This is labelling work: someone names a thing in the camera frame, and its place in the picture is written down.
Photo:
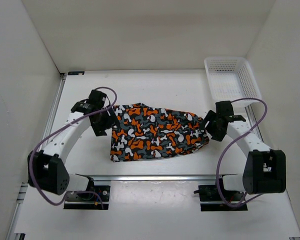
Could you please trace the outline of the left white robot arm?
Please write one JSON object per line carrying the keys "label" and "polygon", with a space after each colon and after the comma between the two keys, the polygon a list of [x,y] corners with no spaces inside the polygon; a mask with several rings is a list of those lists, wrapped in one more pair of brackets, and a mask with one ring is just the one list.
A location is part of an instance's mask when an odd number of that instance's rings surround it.
{"label": "left white robot arm", "polygon": [[108,96],[104,87],[93,89],[88,98],[80,100],[71,108],[63,127],[39,143],[28,155],[28,182],[40,191],[56,195],[77,192],[83,200],[95,194],[90,177],[69,174],[66,160],[82,134],[92,129],[96,137],[106,136],[106,131],[119,126],[113,103],[106,103]]}

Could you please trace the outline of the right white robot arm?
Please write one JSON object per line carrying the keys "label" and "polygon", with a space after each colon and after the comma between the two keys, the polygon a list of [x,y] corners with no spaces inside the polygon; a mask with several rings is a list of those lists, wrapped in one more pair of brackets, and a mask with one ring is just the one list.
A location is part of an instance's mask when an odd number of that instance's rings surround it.
{"label": "right white robot arm", "polygon": [[261,141],[249,127],[242,115],[236,115],[233,102],[219,101],[215,110],[210,110],[203,119],[205,130],[212,140],[222,142],[229,136],[232,142],[221,153],[217,167],[232,145],[237,145],[246,156],[241,174],[224,175],[216,178],[214,193],[220,200],[228,199],[233,191],[247,194],[283,193],[286,190],[286,155],[274,150]]}

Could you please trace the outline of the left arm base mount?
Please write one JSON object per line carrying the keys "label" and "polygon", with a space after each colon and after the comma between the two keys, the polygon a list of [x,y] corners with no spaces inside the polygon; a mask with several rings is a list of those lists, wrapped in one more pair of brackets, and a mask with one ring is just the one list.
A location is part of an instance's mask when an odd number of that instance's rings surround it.
{"label": "left arm base mount", "polygon": [[111,186],[110,184],[99,183],[92,177],[88,177],[89,182],[86,191],[93,193],[75,193],[68,195],[63,204],[64,210],[100,210],[109,209]]}

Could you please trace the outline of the orange camouflage shorts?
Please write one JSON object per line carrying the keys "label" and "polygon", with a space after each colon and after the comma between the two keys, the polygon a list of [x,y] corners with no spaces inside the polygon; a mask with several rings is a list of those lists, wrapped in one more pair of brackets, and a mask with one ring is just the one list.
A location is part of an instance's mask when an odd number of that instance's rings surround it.
{"label": "orange camouflage shorts", "polygon": [[119,126],[111,133],[110,160],[145,161],[192,154],[209,143],[203,118],[144,103],[115,105]]}

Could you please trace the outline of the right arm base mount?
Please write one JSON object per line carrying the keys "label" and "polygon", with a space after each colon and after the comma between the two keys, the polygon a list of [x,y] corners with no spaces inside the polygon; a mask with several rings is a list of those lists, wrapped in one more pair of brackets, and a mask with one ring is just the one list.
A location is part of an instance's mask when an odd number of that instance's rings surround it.
{"label": "right arm base mount", "polygon": [[[228,191],[221,187],[224,198],[230,204],[236,204],[243,197],[239,191]],[[199,197],[201,212],[229,212],[229,211],[247,211],[246,205],[232,208],[227,206],[221,199],[216,185],[199,185],[193,194]]]}

